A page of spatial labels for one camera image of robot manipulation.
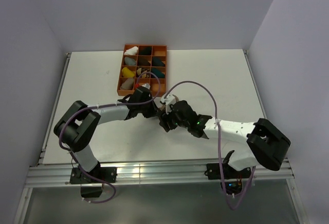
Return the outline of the tan sock with maroon cuff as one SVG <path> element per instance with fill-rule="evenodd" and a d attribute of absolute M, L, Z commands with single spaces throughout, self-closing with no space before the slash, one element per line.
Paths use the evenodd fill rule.
<path fill-rule="evenodd" d="M 132 90 L 134 88 L 135 79 L 134 78 L 127 78 L 122 82 L 119 89 L 120 90 Z"/>

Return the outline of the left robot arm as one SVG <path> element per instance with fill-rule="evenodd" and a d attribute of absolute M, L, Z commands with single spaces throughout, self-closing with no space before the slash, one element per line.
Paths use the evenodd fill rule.
<path fill-rule="evenodd" d="M 89 143 L 97 126 L 129 120 L 138 114 L 152 118 L 158 111 L 150 90 L 138 87 L 133 94 L 117 100 L 115 104 L 96 107 L 82 101 L 74 102 L 54 126 L 53 132 L 59 138 L 60 147 L 69 151 L 82 168 L 82 177 L 87 182 L 95 182 L 100 177 L 100 162 L 93 155 Z"/>

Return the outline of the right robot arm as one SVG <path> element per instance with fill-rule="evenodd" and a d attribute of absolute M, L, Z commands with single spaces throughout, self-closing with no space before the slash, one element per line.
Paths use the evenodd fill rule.
<path fill-rule="evenodd" d="M 163 98 L 159 124 L 166 131 L 182 127 L 197 138 L 221 140 L 223 173 L 235 177 L 240 171 L 261 165 L 278 171 L 291 145 L 290 140 L 269 120 L 234 122 L 197 114 L 187 101 Z"/>

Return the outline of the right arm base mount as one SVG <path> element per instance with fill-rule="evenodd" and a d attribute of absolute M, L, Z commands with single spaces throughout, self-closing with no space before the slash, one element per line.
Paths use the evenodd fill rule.
<path fill-rule="evenodd" d="M 221 179 L 220 166 L 218 163 L 208 163 L 206 164 L 206 170 L 204 175 L 208 177 L 209 180 Z M 223 175 L 225 180 L 229 179 L 247 179 L 251 175 L 251 169 L 246 168 L 241 171 L 233 169 L 228 164 L 223 164 Z"/>

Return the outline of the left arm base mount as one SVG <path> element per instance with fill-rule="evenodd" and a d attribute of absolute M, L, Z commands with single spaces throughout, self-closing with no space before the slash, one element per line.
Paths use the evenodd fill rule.
<path fill-rule="evenodd" d="M 93 202 L 94 198 L 99 198 L 103 193 L 104 186 L 110 186 L 113 189 L 112 196 L 116 194 L 116 188 L 113 183 L 116 182 L 116 167 L 100 167 L 95 172 L 84 173 L 79 167 L 71 170 L 69 183 L 72 185 L 80 185 L 80 194 L 84 200 Z"/>

